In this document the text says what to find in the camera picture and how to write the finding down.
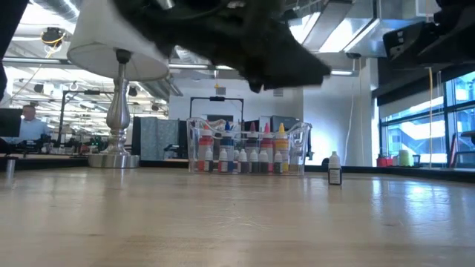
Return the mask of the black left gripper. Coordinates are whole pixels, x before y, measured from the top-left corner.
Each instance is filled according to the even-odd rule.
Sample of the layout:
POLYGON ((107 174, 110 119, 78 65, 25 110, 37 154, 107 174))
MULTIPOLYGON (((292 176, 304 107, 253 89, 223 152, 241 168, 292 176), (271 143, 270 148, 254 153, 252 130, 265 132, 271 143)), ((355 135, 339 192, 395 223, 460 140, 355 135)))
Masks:
POLYGON ((117 12, 166 57, 178 45, 238 69, 254 93, 321 85, 331 67, 279 23, 285 0, 112 0, 117 12))

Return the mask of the person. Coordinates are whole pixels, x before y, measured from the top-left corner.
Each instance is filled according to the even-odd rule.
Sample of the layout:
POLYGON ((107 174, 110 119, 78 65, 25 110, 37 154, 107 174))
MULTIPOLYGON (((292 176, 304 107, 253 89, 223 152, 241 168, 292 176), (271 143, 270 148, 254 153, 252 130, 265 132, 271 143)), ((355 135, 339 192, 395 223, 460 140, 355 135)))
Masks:
POLYGON ((28 140, 38 140, 42 136, 51 136, 47 123, 36 117, 36 109, 32 105, 25 105, 22 115, 24 118, 21 122, 19 136, 13 138, 14 144, 28 140))

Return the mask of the grey divider panel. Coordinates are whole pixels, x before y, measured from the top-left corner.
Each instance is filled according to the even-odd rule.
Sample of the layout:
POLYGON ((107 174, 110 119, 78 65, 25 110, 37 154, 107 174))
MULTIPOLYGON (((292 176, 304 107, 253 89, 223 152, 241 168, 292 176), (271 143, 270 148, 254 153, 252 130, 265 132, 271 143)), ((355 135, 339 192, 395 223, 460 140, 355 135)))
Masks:
POLYGON ((143 161, 163 161, 165 148, 178 143, 177 120, 155 117, 133 118, 131 152, 143 161))

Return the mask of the black clamp mount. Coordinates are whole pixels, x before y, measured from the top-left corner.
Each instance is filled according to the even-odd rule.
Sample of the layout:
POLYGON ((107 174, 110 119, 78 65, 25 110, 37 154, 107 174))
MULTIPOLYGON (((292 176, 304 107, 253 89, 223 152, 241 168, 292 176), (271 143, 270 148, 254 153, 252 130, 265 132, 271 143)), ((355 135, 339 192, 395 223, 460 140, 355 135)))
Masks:
POLYGON ((306 154, 306 158, 309 160, 309 161, 312 161, 312 158, 313 158, 313 155, 314 155, 314 152, 312 151, 312 126, 310 125, 309 126, 309 130, 308 130, 308 134, 307 134, 307 154, 306 154))

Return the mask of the green spool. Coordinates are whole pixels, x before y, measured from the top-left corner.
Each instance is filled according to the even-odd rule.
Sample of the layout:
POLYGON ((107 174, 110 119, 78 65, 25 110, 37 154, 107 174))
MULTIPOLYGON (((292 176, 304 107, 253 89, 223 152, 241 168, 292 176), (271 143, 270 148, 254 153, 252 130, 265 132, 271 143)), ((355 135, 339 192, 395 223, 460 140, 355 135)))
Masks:
POLYGON ((413 167, 413 154, 409 150, 401 149, 398 155, 399 167, 413 167))

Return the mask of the large yellow food coloring bottle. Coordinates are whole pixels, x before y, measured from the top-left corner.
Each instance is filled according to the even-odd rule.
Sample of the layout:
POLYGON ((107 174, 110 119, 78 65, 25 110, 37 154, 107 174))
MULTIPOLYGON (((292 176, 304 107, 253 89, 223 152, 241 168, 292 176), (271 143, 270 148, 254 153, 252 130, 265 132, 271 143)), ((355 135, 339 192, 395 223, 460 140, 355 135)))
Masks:
POLYGON ((289 138, 283 123, 279 125, 278 132, 275 135, 275 150, 280 152, 283 172, 287 173, 289 171, 289 138))

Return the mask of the small red dropper bottle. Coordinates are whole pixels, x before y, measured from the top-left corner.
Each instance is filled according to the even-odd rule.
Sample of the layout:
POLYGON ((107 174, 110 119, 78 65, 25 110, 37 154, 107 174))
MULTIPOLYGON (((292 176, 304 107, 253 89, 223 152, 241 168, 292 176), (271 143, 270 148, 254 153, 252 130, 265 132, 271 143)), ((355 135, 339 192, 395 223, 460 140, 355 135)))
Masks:
POLYGON ((237 171, 239 174, 247 174, 249 172, 249 163, 247 160, 247 153, 242 149, 239 153, 237 161, 237 171))

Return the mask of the small purple-label dropper bottle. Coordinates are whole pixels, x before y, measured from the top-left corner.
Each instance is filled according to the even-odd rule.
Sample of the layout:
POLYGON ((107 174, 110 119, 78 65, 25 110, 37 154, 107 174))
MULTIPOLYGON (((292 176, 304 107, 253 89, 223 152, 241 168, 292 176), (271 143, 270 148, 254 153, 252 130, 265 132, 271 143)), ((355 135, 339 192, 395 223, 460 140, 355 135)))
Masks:
POLYGON ((333 151, 328 164, 328 183, 330 185, 341 185, 342 176, 341 176, 341 162, 340 158, 336 151, 333 151))

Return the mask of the large purple food coloring bottle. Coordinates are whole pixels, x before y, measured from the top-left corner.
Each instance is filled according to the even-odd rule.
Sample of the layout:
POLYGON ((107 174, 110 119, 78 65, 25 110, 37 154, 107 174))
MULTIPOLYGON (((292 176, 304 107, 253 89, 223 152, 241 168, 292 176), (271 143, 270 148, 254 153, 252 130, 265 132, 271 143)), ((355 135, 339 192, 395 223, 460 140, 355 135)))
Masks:
POLYGON ((256 131, 255 123, 251 122, 249 126, 249 132, 246 135, 246 144, 245 144, 245 151, 247 153, 247 159, 249 161, 250 153, 256 150, 259 154, 259 134, 256 131))

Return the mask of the silver table lamp white shade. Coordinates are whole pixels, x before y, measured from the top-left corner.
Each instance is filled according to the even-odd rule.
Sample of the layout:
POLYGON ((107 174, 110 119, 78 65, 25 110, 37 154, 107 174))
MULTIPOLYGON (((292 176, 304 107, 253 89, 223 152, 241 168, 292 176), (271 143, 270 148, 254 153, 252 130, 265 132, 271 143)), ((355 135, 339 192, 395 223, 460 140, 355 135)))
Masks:
POLYGON ((168 62, 154 44, 121 18, 112 0, 84 0, 81 6, 68 60, 75 66, 113 79, 114 96, 106 124, 110 128, 108 147, 88 157, 93 168, 137 168, 140 158, 125 149, 130 124, 127 105, 129 82, 150 82, 169 74, 168 62))

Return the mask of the black monitor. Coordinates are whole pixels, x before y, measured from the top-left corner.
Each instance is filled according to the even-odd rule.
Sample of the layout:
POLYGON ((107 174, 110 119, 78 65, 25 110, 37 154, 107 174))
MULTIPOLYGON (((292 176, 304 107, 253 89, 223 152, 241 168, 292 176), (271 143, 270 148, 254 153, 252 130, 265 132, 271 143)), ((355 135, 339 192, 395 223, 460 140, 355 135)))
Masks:
POLYGON ((0 108, 0 137, 19 136, 22 113, 22 109, 0 108))

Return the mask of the large orange food coloring bottle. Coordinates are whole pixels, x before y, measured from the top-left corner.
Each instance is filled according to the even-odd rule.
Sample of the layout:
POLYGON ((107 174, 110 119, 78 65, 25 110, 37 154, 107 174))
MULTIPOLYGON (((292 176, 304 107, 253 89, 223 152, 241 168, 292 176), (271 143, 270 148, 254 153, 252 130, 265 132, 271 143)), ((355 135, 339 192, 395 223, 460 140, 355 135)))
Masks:
POLYGON ((205 172, 203 170, 203 165, 205 161, 205 154, 207 148, 210 148, 213 152, 214 139, 212 137, 212 131, 208 125, 204 125, 203 129, 200 130, 200 138, 198 140, 198 171, 205 172))

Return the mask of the black frame stand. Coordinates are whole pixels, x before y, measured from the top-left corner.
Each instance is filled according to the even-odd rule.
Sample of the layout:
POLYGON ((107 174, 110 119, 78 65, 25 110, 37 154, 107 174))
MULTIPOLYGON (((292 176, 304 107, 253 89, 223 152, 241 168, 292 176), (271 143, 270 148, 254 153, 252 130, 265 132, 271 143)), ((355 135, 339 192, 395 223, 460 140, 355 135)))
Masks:
POLYGON ((242 99, 242 98, 226 98, 224 96, 210 96, 210 97, 192 96, 190 98, 190 102, 189 102, 189 117, 191 117, 191 115, 192 115, 193 101, 196 100, 196 99, 209 100, 210 102, 239 101, 239 102, 241 102, 240 121, 243 121, 244 99, 242 99))

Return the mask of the ceiling light strip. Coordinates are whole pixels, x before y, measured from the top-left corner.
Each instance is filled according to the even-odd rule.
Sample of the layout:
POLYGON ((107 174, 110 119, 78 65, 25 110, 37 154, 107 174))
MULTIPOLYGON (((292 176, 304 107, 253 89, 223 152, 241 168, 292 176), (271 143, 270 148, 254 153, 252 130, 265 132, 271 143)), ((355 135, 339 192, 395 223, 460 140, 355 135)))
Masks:
MULTIPOLYGON (((171 63, 168 65, 170 69, 178 69, 178 70, 223 70, 223 71, 231 71, 234 68, 225 66, 225 65, 199 65, 199 64, 174 64, 171 63)), ((335 76, 351 76, 353 75, 353 71, 349 70, 333 70, 331 72, 332 75, 335 76)))

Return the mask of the black window frame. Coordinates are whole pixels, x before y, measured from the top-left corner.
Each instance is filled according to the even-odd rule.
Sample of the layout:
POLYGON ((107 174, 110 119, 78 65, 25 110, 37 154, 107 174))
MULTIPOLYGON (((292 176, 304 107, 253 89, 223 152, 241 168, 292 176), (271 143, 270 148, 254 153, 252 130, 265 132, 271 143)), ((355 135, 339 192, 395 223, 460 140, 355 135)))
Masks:
POLYGON ((414 165, 475 168, 475 71, 452 79, 432 75, 408 90, 377 99, 378 157, 398 164, 401 149, 413 154, 414 165))

